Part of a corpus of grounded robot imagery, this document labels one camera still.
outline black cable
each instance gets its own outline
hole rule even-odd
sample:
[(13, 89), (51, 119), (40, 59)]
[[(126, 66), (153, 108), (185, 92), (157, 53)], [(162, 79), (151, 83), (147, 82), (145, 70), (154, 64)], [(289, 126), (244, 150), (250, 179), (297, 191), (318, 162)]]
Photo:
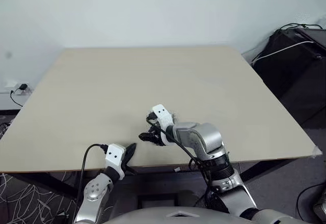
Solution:
[[(278, 28), (275, 32), (274, 32), (274, 34), (272, 35), (272, 36), (274, 36), (274, 39), (271, 41), (270, 40), (270, 42), (271, 42), (271, 46), (270, 46), (270, 48), (272, 48), (273, 47), (273, 45), (274, 45), (274, 43), (275, 43), (275, 40), (277, 39), (277, 38), (279, 38), (280, 37), (280, 35), (279, 35), (279, 32), (282, 30), (282, 28), (284, 28), (284, 27), (286, 27), (286, 26), (288, 26), (288, 25), (293, 25), (293, 24), (295, 24), (296, 26), (292, 26), (292, 27), (289, 27), (289, 28), (295, 28), (295, 27), (298, 27), (298, 26), (302, 26), (302, 27), (307, 27), (307, 26), (318, 26), (319, 28), (321, 28), (322, 29), (322, 27), (320, 26), (320, 25), (318, 25), (318, 24), (299, 24), (299, 23), (289, 23), (289, 24), (285, 24), (284, 26), (282, 26), (282, 27), (280, 27), (280, 28)], [(253, 67), (254, 66), (254, 61), (255, 61), (255, 59), (257, 59), (263, 52), (264, 52), (264, 50), (263, 51), (261, 51), (259, 54), (257, 54), (252, 60), (251, 60), (251, 67)]]
[(241, 166), (240, 166), (239, 162), (238, 162), (238, 167), (239, 167), (239, 171), (240, 171), (240, 174), (241, 174)]
[(75, 205), (75, 209), (73, 211), (73, 216), (72, 216), (72, 223), (74, 222), (74, 219), (75, 219), (75, 216), (76, 216), (76, 211), (77, 211), (77, 206), (78, 206), (78, 202), (79, 202), (79, 199), (80, 199), (80, 196), (82, 194), (82, 187), (83, 187), (83, 177), (84, 177), (84, 169), (85, 169), (85, 163), (86, 163), (86, 158), (87, 158), (87, 154), (88, 154), (88, 151), (94, 147), (94, 146), (99, 146), (99, 147), (102, 147), (102, 144), (92, 144), (90, 145), (86, 151), (85, 151), (85, 154), (84, 154), (84, 159), (83, 159), (83, 164), (81, 166), (81, 174), (80, 174), (80, 180), (79, 180), (79, 187), (78, 187), (78, 194), (77, 194), (77, 200), (76, 200), (76, 205)]
[(208, 187), (210, 187), (211, 184), (211, 178), (210, 178), (210, 174), (208, 171), (205, 170), (205, 167), (202, 163), (202, 161), (198, 158), (195, 158), (181, 143), (179, 143), (177, 140), (175, 140), (173, 137), (171, 137), (166, 131), (162, 130), (160, 127), (156, 126), (154, 123), (150, 122), (149, 118), (146, 118), (146, 121), (148, 124), (150, 124), (151, 126), (153, 126), (155, 129), (159, 130), (160, 132), (162, 132), (165, 136), (167, 136), (167, 138), (169, 140), (171, 140), (172, 142), (174, 142), (176, 145), (178, 145), (190, 158), (191, 161), (189, 162), (188, 165), (191, 165), (192, 161), (196, 164), (196, 166), (198, 167), (198, 169), (200, 170), (204, 181), (206, 183), (206, 185)]
[(301, 216), (301, 214), (300, 214), (300, 211), (299, 211), (299, 199), (300, 199), (300, 196), (301, 196), (305, 191), (309, 190), (310, 188), (318, 187), (318, 186), (321, 186), (321, 185), (324, 185), (324, 184), (325, 184), (325, 183), (323, 182), (323, 183), (319, 183), (319, 184), (316, 184), (316, 185), (313, 185), (313, 186), (307, 187), (307, 188), (305, 188), (304, 190), (302, 190), (302, 191), (299, 193), (299, 195), (297, 196), (297, 198), (296, 198), (296, 204), (295, 204), (295, 209), (296, 209), (297, 213), (299, 214), (301, 220), (304, 220), (304, 219), (302, 218), (302, 216)]
[(10, 91), (10, 98), (11, 98), (11, 100), (15, 103), (15, 104), (18, 104), (20, 107), (22, 107), (22, 105), (21, 104), (19, 104), (19, 103), (17, 103), (13, 98), (12, 98), (12, 94), (13, 93), (15, 93), (14, 91)]
[(189, 170), (191, 170), (191, 171), (195, 171), (195, 168), (192, 168), (192, 162), (193, 162), (193, 159), (190, 159), (190, 160), (189, 160), (189, 163), (188, 163), (188, 168), (189, 168)]
[(207, 195), (207, 193), (208, 193), (208, 187), (206, 188), (204, 194), (199, 199), (197, 199), (193, 207), (196, 207), (198, 203)]
[(146, 118), (146, 121), (148, 124), (150, 124), (151, 126), (155, 127), (157, 130), (159, 130), (160, 132), (162, 132), (165, 136), (167, 136), (172, 142), (174, 142), (176, 145), (178, 145), (192, 160), (193, 162), (199, 166), (200, 163), (198, 161), (197, 158), (195, 158), (181, 143), (179, 143), (178, 141), (176, 141), (173, 137), (171, 137), (168, 133), (166, 133), (164, 130), (162, 130), (160, 127), (156, 126), (155, 124), (153, 124), (152, 122), (149, 121), (148, 118)]

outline black cabinet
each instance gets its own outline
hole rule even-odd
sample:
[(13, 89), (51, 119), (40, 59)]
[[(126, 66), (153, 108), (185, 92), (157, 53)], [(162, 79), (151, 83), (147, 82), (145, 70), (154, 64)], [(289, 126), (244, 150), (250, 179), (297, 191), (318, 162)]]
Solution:
[(302, 127), (325, 128), (326, 30), (277, 30), (260, 57), (289, 46), (253, 68)]

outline table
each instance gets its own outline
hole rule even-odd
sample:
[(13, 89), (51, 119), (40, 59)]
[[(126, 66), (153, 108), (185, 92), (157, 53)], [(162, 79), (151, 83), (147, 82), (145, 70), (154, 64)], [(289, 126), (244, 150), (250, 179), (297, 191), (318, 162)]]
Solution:
[[(177, 146), (138, 139), (160, 103), (179, 121), (214, 124), (232, 162), (321, 154), (230, 47), (78, 48), (62, 53), (4, 135), (0, 172), (80, 170), (93, 143), (137, 142), (131, 166), (186, 164)], [(102, 150), (91, 150), (86, 169), (103, 167)]]

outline power outlet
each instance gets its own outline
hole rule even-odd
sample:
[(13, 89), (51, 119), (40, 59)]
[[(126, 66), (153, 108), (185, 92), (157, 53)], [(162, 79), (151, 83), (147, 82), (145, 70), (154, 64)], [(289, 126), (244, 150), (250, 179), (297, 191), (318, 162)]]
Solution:
[[(26, 84), (27, 88), (25, 90), (20, 90), (19, 87), (22, 84)], [(28, 82), (15, 82), (11, 81), (8, 82), (5, 86), (6, 91), (10, 92), (11, 90), (14, 91), (14, 95), (29, 95), (32, 92), (32, 88)]]

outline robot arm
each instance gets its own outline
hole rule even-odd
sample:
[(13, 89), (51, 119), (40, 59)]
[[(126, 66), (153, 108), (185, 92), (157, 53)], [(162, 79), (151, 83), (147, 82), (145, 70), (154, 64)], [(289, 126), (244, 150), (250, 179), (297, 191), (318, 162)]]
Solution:
[(133, 156), (135, 148), (136, 144), (131, 144), (127, 148), (117, 144), (108, 146), (105, 157), (106, 169), (85, 186), (84, 200), (74, 223), (99, 223), (113, 185), (124, 178), (124, 172), (129, 169), (127, 163)]
[(176, 140), (194, 150), (207, 172), (205, 176), (209, 176), (209, 179), (205, 179), (210, 190), (208, 208), (235, 216), (256, 209), (239, 173), (229, 161), (221, 134), (215, 126), (209, 123), (174, 123), (171, 114), (161, 104), (152, 108), (147, 120), (152, 120), (167, 135), (155, 130), (154, 126), (148, 133), (142, 133), (140, 139), (167, 146), (174, 145), (173, 141)]

